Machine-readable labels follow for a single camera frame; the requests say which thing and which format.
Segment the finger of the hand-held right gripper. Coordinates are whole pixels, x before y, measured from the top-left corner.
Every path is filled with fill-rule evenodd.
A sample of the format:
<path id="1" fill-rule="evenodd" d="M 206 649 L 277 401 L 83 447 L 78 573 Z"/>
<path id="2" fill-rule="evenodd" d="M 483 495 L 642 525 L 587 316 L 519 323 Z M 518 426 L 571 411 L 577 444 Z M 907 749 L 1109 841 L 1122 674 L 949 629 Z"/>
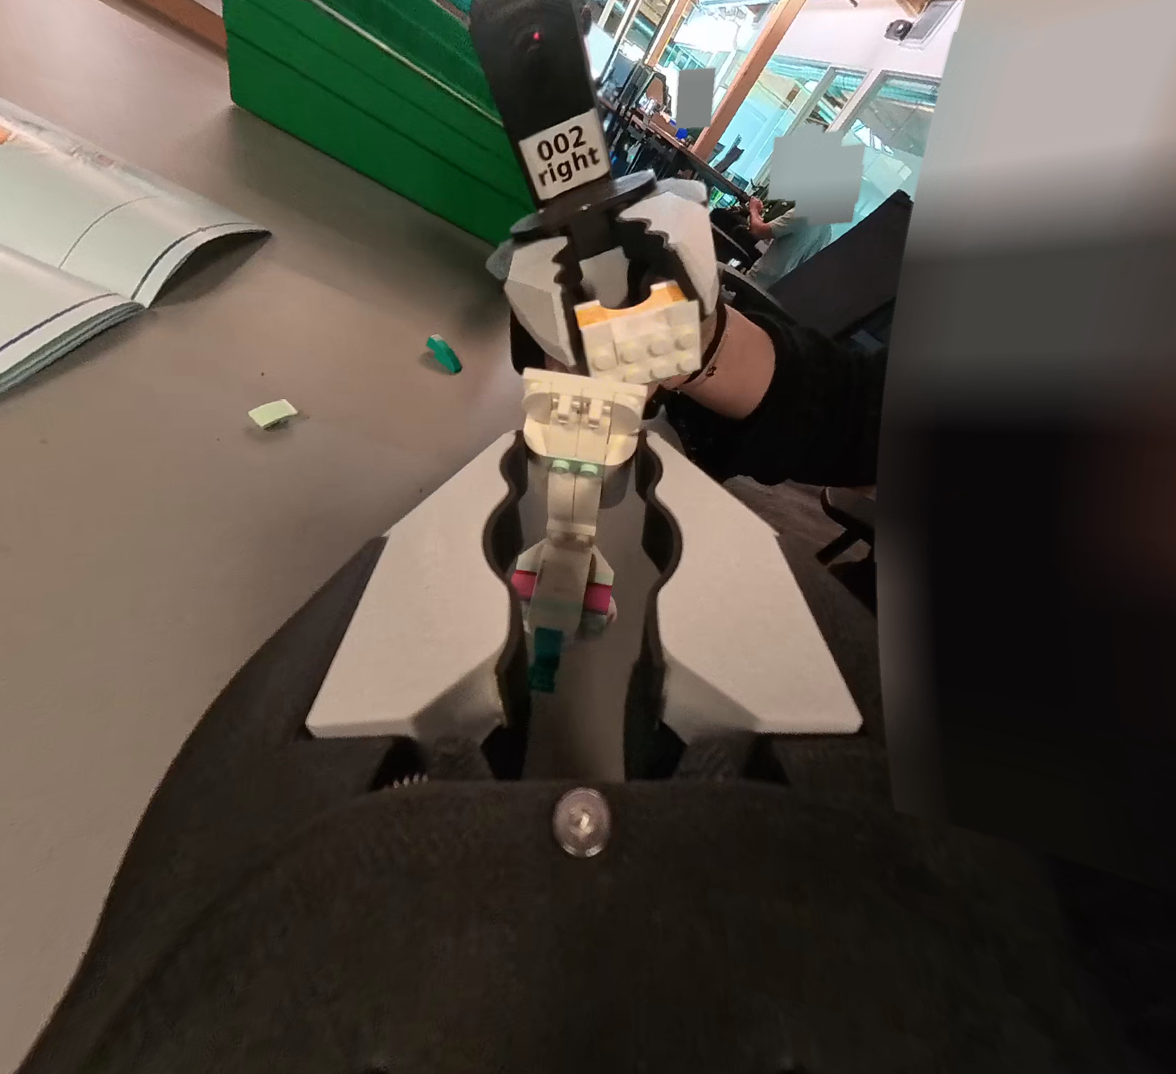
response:
<path id="1" fill-rule="evenodd" d="M 576 296 L 561 276 L 576 273 L 576 252 L 565 234 L 508 239 L 486 262 L 509 306 L 509 357 L 516 373 L 542 369 L 587 373 Z"/>
<path id="2" fill-rule="evenodd" d="M 628 296 L 642 301 L 656 284 L 675 281 L 698 302 L 701 338 L 718 326 L 719 273 L 708 194 L 698 180 L 655 181 L 654 190 L 618 212 L 618 236 L 629 262 Z"/>

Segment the white orange lego arch piece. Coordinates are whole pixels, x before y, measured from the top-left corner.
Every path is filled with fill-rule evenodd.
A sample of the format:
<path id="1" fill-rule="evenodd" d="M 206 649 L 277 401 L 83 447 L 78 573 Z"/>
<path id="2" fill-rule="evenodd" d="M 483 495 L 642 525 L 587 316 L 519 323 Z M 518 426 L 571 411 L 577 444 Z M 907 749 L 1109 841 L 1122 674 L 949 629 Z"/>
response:
<path id="1" fill-rule="evenodd" d="M 701 369 L 702 310 L 675 281 L 628 307 L 581 302 L 575 318 L 588 376 L 650 385 Z"/>

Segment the wooden post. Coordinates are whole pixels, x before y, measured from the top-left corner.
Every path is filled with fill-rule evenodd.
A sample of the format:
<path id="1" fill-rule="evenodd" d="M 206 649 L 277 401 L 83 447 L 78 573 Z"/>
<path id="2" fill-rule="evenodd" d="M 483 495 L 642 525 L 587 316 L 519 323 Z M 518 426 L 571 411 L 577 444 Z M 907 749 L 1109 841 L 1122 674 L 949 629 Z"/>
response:
<path id="1" fill-rule="evenodd" d="M 710 125 L 701 132 L 698 141 L 694 143 L 693 153 L 702 162 L 709 162 L 735 113 L 743 106 L 807 1 L 778 0 L 772 7 L 746 57 L 734 71 L 726 94 L 714 108 Z"/>

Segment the green plastic bin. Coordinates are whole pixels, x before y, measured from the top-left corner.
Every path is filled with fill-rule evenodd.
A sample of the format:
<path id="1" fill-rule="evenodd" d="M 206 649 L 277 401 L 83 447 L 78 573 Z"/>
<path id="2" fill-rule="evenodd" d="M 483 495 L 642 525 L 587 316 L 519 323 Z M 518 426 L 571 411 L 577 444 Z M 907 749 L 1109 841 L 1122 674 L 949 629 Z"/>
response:
<path id="1" fill-rule="evenodd" d="M 232 101 L 478 239 L 534 202 L 468 28 L 435 0 L 222 0 Z"/>

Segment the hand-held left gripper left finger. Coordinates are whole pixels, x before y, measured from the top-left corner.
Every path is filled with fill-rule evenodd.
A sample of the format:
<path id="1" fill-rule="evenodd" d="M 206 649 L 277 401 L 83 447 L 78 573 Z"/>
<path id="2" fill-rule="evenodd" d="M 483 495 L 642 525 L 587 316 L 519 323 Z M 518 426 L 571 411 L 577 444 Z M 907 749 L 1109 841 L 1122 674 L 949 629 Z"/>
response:
<path id="1" fill-rule="evenodd" d="M 397 521 L 310 706 L 316 739 L 471 743 L 518 779 L 530 721 L 510 568 L 528 485 L 521 436 L 502 436 Z"/>

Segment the white lego unicorn model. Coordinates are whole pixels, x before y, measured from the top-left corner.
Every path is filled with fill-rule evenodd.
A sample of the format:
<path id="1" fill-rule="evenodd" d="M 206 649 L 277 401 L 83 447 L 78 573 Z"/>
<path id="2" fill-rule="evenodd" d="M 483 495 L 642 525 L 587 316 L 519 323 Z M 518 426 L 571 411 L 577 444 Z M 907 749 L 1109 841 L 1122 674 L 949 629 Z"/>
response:
<path id="1" fill-rule="evenodd" d="M 644 386 L 568 373 L 523 376 L 526 450 L 542 473 L 546 523 L 515 560 L 510 584 L 530 638 L 528 684 L 555 690 L 573 641 L 600 633 L 614 611 L 614 570 L 597 544 L 607 487 L 624 483 L 646 407 Z"/>

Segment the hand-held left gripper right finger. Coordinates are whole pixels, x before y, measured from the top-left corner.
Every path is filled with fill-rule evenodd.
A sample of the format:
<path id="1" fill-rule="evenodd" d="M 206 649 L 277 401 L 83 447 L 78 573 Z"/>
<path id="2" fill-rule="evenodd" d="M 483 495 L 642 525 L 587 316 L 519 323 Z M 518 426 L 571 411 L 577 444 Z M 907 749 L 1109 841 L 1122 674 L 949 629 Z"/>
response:
<path id="1" fill-rule="evenodd" d="M 666 778 L 698 742 L 857 734 L 772 525 L 655 433 L 639 438 L 635 487 L 656 578 L 626 692 L 626 776 Z"/>

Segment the black office chair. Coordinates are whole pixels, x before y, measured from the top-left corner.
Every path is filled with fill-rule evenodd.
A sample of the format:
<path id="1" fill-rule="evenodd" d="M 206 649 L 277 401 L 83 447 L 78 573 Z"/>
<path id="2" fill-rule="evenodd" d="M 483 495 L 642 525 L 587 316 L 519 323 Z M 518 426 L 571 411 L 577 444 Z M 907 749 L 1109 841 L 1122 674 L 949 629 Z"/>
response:
<path id="1" fill-rule="evenodd" d="M 829 339 L 867 334 L 869 344 L 887 344 L 913 207 L 911 195 L 894 191 L 768 296 L 792 322 Z"/>

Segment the open instruction booklet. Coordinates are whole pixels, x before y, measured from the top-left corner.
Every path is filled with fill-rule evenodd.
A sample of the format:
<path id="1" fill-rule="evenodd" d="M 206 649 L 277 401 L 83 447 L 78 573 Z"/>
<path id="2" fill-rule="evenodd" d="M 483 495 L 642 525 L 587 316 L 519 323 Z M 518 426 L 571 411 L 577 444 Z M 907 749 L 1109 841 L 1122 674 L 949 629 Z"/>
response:
<path id="1" fill-rule="evenodd" d="M 152 306 L 184 265 L 269 229 L 1 101 L 1 391 Z"/>

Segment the person's right forearm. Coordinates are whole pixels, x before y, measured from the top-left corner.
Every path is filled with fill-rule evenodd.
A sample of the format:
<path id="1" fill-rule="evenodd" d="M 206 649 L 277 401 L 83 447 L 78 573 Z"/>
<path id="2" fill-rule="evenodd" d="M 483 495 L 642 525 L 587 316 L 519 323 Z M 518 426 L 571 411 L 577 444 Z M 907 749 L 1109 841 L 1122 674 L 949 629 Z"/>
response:
<path id="1" fill-rule="evenodd" d="M 703 333 L 702 369 L 656 391 L 691 460 L 718 481 L 876 485 L 885 349 L 840 347 L 776 313 L 734 306 Z"/>

